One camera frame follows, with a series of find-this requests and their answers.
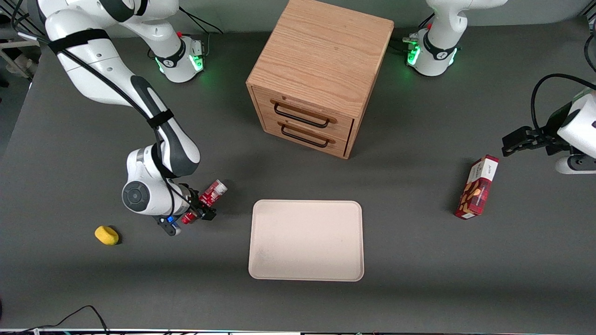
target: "dark gray tabletop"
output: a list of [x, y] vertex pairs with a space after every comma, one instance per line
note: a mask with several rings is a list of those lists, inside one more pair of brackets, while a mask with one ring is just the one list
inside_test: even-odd
[[[132, 108], [81, 96], [46, 52], [0, 167], [0, 325], [93, 304], [111, 328], [593, 333], [596, 176], [560, 175], [543, 150], [517, 153], [501, 160], [484, 215], [452, 214], [471, 163], [500, 157], [501, 137], [530, 124], [538, 79], [594, 79], [587, 36], [582, 20], [471, 27], [436, 78], [390, 51], [347, 161], [261, 130], [244, 81], [266, 33], [212, 36], [206, 71], [183, 84], [159, 73], [140, 39], [116, 40], [200, 147], [199, 169], [181, 181], [229, 185], [216, 219], [177, 237], [120, 199], [126, 156], [154, 141], [149, 127]], [[581, 89], [546, 83], [540, 121]], [[364, 278], [252, 279], [251, 211], [263, 198], [358, 201]], [[99, 225], [124, 243], [100, 244]], [[85, 314], [65, 326], [99, 325]]]

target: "white robotic arm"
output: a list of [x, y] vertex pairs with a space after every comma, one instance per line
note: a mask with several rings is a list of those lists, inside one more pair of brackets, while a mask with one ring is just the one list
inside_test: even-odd
[[596, 92], [584, 91], [575, 96], [555, 111], [544, 127], [536, 130], [524, 126], [503, 137], [502, 141], [505, 157], [542, 147], [549, 156], [568, 151], [570, 154], [555, 163], [558, 172], [566, 175], [596, 173]]
[[[196, 170], [200, 161], [197, 146], [151, 85], [124, 65], [103, 31], [117, 23], [131, 29], [153, 50], [169, 80], [190, 80], [203, 69], [202, 46], [188, 37], [179, 37], [164, 20], [176, 13], [178, 1], [38, 0], [38, 7], [51, 41], [50, 48], [75, 87], [84, 96], [101, 103], [135, 105], [162, 139], [159, 148], [153, 144], [128, 155], [128, 180], [122, 191], [125, 206], [133, 212], [153, 216], [169, 235], [180, 232], [176, 220], [191, 205], [199, 208], [199, 217], [213, 218], [214, 210], [198, 201], [196, 191], [171, 180]], [[130, 101], [70, 59], [64, 50], [116, 85]]]
[[507, 0], [426, 0], [434, 11], [432, 28], [422, 27], [404, 42], [411, 43], [407, 64], [425, 76], [438, 76], [453, 63], [468, 26], [463, 11], [502, 6]]

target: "black metal handle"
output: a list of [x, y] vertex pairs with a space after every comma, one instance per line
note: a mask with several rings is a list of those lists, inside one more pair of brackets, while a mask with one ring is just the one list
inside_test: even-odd
[[314, 145], [314, 146], [319, 147], [319, 148], [324, 148], [324, 147], [327, 146], [327, 144], [329, 144], [329, 139], [325, 141], [325, 144], [320, 144], [320, 143], [317, 143], [317, 142], [313, 142], [313, 141], [311, 141], [309, 139], [302, 138], [300, 136], [296, 136], [294, 134], [290, 134], [288, 132], [285, 132], [284, 129], [285, 129], [285, 125], [281, 125], [281, 133], [282, 134], [284, 134], [285, 136], [288, 136], [288, 137], [292, 137], [294, 139], [297, 139], [298, 141], [302, 141], [302, 142], [308, 143], [310, 145]]
[[273, 110], [275, 111], [275, 114], [277, 114], [277, 115], [285, 116], [289, 119], [300, 121], [302, 123], [306, 123], [309, 126], [314, 126], [317, 128], [325, 128], [325, 127], [327, 127], [327, 125], [329, 125], [330, 119], [327, 119], [327, 121], [325, 121], [325, 123], [323, 123], [323, 124], [316, 123], [313, 121], [308, 121], [306, 119], [302, 119], [301, 117], [293, 116], [292, 114], [284, 113], [282, 111], [277, 110], [277, 107], [279, 107], [279, 106], [280, 106], [279, 103], [275, 103], [275, 105], [273, 106]]

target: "beige tray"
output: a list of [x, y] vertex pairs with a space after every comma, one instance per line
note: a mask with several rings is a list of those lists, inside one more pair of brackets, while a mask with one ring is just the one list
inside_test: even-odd
[[362, 209], [355, 201], [259, 200], [249, 273], [256, 279], [359, 281]]

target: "can label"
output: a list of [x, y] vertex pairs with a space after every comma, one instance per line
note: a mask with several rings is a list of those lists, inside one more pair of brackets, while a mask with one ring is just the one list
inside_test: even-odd
[[180, 221], [183, 224], [188, 225], [196, 219], [197, 219], [197, 215], [192, 210], [189, 210], [188, 212], [186, 212], [185, 215], [182, 215], [182, 218], [180, 219]]
[[198, 197], [198, 199], [208, 207], [211, 207], [227, 190], [228, 188], [224, 185], [224, 183], [216, 180], [205, 192]]

